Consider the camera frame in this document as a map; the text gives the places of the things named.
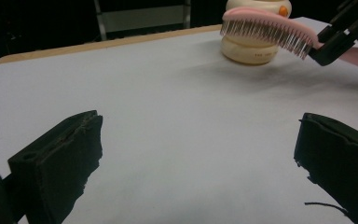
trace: yellow bottle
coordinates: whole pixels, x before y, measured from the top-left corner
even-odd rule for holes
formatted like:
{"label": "yellow bottle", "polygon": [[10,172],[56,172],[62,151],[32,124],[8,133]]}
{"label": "yellow bottle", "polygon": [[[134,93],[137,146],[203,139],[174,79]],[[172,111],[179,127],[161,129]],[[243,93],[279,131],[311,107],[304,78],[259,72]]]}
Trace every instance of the yellow bottle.
{"label": "yellow bottle", "polygon": [[[226,10],[234,7],[257,7],[289,17],[292,4],[289,0],[228,0]],[[239,63],[269,63],[277,54],[278,46],[249,37],[225,35],[221,50],[229,59]]]}

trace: hairbrush bristles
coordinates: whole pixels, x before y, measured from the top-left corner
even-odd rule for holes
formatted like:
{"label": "hairbrush bristles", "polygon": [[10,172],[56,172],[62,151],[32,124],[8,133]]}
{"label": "hairbrush bristles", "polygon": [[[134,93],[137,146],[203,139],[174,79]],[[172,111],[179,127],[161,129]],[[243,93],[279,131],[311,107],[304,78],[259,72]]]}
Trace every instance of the hairbrush bristles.
{"label": "hairbrush bristles", "polygon": [[221,35],[251,37],[287,49],[305,59],[312,48],[318,47],[317,35],[305,25],[274,13],[236,7],[223,16]]}

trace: wooden table edge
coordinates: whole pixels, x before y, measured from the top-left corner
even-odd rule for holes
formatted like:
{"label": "wooden table edge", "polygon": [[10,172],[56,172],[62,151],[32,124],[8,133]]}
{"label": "wooden table edge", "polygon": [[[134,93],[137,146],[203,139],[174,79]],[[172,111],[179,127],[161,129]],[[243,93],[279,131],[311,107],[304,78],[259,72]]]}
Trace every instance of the wooden table edge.
{"label": "wooden table edge", "polygon": [[76,45],[76,46],[63,47],[57,49],[44,49],[44,50],[37,50],[37,51],[31,51],[25,53],[10,54],[0,58],[0,63],[13,63],[13,62],[19,62],[24,60],[76,53],[76,52],[82,52],[82,51],[93,50],[93,49],[112,48],[121,45],[142,43],[145,41],[159,40],[159,39],[170,38],[180,35],[193,35],[203,32],[217,31],[220,30],[220,28],[221,25],[211,25],[211,26],[203,26],[203,27],[178,30],[178,31],[170,31],[170,32],[158,33],[152,35],[138,35],[138,36],[132,36],[122,39],[107,40],[107,41],[88,43],[83,45]]}

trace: white tabletop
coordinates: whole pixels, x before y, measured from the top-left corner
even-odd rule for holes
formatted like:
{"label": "white tabletop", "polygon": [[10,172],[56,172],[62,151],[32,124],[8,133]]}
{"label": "white tabletop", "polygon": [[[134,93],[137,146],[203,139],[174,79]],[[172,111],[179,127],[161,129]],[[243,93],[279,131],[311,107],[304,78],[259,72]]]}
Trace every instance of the white tabletop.
{"label": "white tabletop", "polygon": [[305,112],[358,129],[358,67],[285,50],[245,66],[222,56],[220,40],[208,32],[0,64],[0,175],[55,124],[96,109],[101,166],[64,223],[350,224],[304,205],[337,203],[293,157]]}

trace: white bristle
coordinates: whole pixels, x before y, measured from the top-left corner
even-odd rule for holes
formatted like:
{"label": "white bristle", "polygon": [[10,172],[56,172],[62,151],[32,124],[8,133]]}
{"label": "white bristle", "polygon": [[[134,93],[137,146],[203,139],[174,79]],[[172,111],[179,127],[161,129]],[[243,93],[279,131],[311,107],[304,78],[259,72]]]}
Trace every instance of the white bristle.
{"label": "white bristle", "polygon": [[305,59],[313,48],[313,42],[306,34],[272,21],[223,21],[220,34],[246,36],[270,42],[289,50],[301,59]]}

